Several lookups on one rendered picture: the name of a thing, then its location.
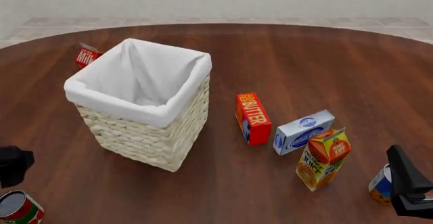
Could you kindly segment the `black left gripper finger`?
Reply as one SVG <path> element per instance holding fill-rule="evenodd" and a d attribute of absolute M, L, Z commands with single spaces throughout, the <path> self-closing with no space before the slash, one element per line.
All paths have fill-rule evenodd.
<path fill-rule="evenodd" d="M 27 170 L 35 163 L 33 151 L 17 146 L 0 146 L 0 188 L 15 187 L 24 180 Z"/>

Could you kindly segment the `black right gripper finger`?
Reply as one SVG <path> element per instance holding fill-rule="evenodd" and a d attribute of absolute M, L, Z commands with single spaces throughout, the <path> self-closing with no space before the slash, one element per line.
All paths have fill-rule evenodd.
<path fill-rule="evenodd" d="M 386 150 L 386 154 L 392 176 L 391 196 L 426 199 L 426 194 L 433 190 L 433 182 L 416 168 L 402 147 L 394 144 Z"/>

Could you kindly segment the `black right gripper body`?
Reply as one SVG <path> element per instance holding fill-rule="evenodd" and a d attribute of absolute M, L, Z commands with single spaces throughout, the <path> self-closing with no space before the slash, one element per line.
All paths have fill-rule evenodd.
<path fill-rule="evenodd" d="M 391 203 L 398 216 L 433 219 L 433 194 L 426 193 L 397 193 L 392 191 Z"/>

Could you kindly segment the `red and green tomato tin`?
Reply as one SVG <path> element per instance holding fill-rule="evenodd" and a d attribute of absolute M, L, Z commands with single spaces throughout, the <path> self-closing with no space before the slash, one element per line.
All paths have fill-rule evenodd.
<path fill-rule="evenodd" d="M 9 191 L 0 197 L 0 223 L 41 224 L 45 211 L 26 192 Z"/>

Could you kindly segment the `wicker basket with white liner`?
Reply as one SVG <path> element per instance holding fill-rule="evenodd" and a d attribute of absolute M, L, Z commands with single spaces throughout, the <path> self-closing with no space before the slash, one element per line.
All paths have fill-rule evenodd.
<path fill-rule="evenodd" d="M 102 148 L 177 171 L 208 118 L 208 53 L 125 39 L 64 91 Z"/>

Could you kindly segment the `blue and orange tin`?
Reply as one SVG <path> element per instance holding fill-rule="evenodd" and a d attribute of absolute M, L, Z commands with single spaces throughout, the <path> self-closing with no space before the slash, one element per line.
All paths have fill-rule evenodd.
<path fill-rule="evenodd" d="M 368 185 L 371 197 L 378 203 L 390 206 L 392 191 L 392 175 L 390 165 L 386 164 Z"/>

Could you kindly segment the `orange juice carton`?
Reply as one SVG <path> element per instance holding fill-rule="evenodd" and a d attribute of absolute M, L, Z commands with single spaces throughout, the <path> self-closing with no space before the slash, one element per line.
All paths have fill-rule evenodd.
<path fill-rule="evenodd" d="M 308 140 L 296 174 L 310 191 L 317 191 L 332 181 L 350 151 L 345 128 L 322 132 Z"/>

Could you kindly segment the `pale blue cream cheese box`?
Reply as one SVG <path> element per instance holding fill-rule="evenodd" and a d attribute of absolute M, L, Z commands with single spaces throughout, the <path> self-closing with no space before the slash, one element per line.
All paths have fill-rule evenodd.
<path fill-rule="evenodd" d="M 278 126 L 273 147 L 280 156 L 303 148 L 308 140 L 330 129 L 335 117 L 322 110 L 310 116 Z"/>

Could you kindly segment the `red milk carton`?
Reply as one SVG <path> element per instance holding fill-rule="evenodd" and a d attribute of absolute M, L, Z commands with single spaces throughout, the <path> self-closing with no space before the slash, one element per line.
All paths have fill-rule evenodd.
<path fill-rule="evenodd" d="M 76 65 L 79 69 L 83 69 L 104 54 L 96 48 L 85 45 L 84 43 L 81 43 L 80 46 L 81 49 L 76 57 Z"/>

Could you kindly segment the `red butter box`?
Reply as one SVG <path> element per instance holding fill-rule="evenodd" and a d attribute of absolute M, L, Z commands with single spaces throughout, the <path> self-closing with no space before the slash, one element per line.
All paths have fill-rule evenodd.
<path fill-rule="evenodd" d="M 235 117 L 248 145 L 268 142 L 272 122 L 255 93 L 236 95 Z"/>

